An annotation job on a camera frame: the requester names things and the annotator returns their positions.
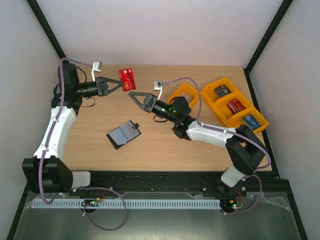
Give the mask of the black leather card holder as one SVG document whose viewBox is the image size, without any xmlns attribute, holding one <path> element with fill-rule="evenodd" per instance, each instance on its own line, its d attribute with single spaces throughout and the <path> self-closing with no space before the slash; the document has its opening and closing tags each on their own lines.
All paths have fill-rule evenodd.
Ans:
<svg viewBox="0 0 320 240">
<path fill-rule="evenodd" d="M 115 150 L 118 150 L 125 144 L 140 136 L 142 133 L 139 130 L 140 125 L 131 120 L 121 124 L 119 127 L 107 133 L 106 137 L 112 144 Z"/>
</svg>

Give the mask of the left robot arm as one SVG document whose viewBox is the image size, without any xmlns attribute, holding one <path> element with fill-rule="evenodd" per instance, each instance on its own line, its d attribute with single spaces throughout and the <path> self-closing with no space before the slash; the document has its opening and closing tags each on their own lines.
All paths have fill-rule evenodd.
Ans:
<svg viewBox="0 0 320 240">
<path fill-rule="evenodd" d="M 78 65 L 75 60 L 61 60 L 46 132 L 33 157 L 22 162 L 27 183 L 34 193 L 67 193 L 72 188 L 90 185 L 89 171 L 71 171 L 63 162 L 69 132 L 84 98 L 107 96 L 123 84 L 119 80 L 95 76 L 102 69 L 101 61 L 90 65 L 92 80 L 80 82 Z"/>
</svg>

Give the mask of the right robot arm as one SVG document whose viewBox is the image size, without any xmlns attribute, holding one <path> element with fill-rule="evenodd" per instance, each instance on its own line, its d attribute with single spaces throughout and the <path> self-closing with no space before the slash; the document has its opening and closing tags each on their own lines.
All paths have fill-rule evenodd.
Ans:
<svg viewBox="0 0 320 240">
<path fill-rule="evenodd" d="M 131 91 L 129 96 L 143 111 L 174 123 L 172 131 L 178 138 L 201 141 L 227 150 L 232 164 L 218 183 L 218 191 L 224 196 L 233 193 L 240 180 L 253 175 L 267 156 L 264 144 L 248 126 L 224 128 L 204 124 L 190 116 L 191 108 L 185 97 L 175 97 L 168 104 L 148 92 Z"/>
</svg>

